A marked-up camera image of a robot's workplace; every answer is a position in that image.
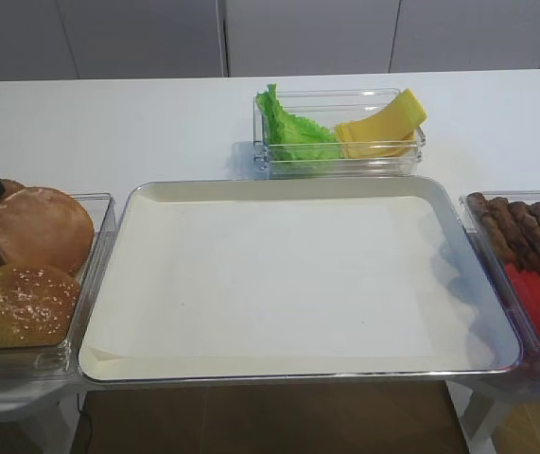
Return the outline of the clear bun container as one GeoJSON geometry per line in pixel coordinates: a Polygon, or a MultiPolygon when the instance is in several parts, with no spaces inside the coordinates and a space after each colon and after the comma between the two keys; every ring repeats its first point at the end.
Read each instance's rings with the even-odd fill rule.
{"type": "Polygon", "coordinates": [[[77,342],[82,337],[84,318],[92,304],[99,275],[106,264],[112,246],[115,217],[113,198],[108,194],[71,196],[89,213],[95,236],[89,256],[82,268],[71,275],[80,284],[80,295],[65,339],[46,347],[0,349],[0,378],[61,374],[68,370],[77,342]]]}

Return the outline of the clear patty tomato container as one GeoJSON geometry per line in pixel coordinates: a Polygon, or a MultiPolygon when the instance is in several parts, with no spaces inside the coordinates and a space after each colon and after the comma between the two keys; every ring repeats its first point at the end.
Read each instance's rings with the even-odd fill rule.
{"type": "MultiPolygon", "coordinates": [[[[540,201],[540,191],[535,192],[480,192],[487,201],[502,197],[509,202],[522,201],[530,206],[540,201]]],[[[466,197],[461,199],[466,219],[471,229],[471,238],[482,265],[486,269],[497,296],[512,323],[515,334],[521,342],[521,359],[510,372],[487,379],[488,386],[501,393],[514,393],[525,396],[540,396],[540,340],[536,337],[527,314],[520,304],[503,264],[495,255],[491,243],[479,221],[471,212],[466,197]]]]}

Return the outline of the yellow cheese slices stack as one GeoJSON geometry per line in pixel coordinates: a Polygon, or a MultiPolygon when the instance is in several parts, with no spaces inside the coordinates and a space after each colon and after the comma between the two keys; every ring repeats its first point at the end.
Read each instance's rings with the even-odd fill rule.
{"type": "Polygon", "coordinates": [[[346,159],[394,157],[406,153],[416,130],[427,114],[410,89],[399,93],[392,102],[373,115],[336,126],[341,154],[346,159]]]}

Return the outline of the clear lettuce cheese container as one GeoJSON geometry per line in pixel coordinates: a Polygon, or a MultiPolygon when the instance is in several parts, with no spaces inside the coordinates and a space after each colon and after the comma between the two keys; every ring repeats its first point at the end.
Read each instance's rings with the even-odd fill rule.
{"type": "MultiPolygon", "coordinates": [[[[376,114],[403,91],[398,89],[361,89],[281,92],[277,89],[277,96],[289,113],[311,119],[328,128],[337,136],[336,126],[338,124],[361,120],[376,114]]],[[[272,161],[270,146],[266,144],[266,133],[262,123],[263,116],[255,98],[253,108],[254,162],[259,171],[269,179],[405,176],[413,174],[422,161],[422,149],[426,144],[426,136],[422,130],[423,124],[416,130],[412,142],[404,142],[404,146],[409,147],[409,150],[399,156],[346,159],[342,157],[341,142],[337,137],[340,146],[340,158],[337,160],[272,161]]]]}

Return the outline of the green lettuce leaves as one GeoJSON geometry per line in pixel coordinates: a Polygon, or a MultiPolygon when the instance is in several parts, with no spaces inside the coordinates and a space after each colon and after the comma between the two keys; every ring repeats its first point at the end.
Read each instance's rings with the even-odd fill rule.
{"type": "Polygon", "coordinates": [[[280,103],[275,84],[259,93],[256,104],[263,116],[266,144],[272,161],[324,161],[340,158],[337,136],[317,122],[289,113],[280,103]]]}

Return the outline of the sesame bun top right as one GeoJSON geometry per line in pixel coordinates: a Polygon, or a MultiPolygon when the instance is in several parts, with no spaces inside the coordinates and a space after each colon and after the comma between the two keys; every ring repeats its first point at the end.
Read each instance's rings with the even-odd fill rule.
{"type": "Polygon", "coordinates": [[[0,349],[61,343],[79,295],[79,282],[53,267],[1,266],[0,349]]]}

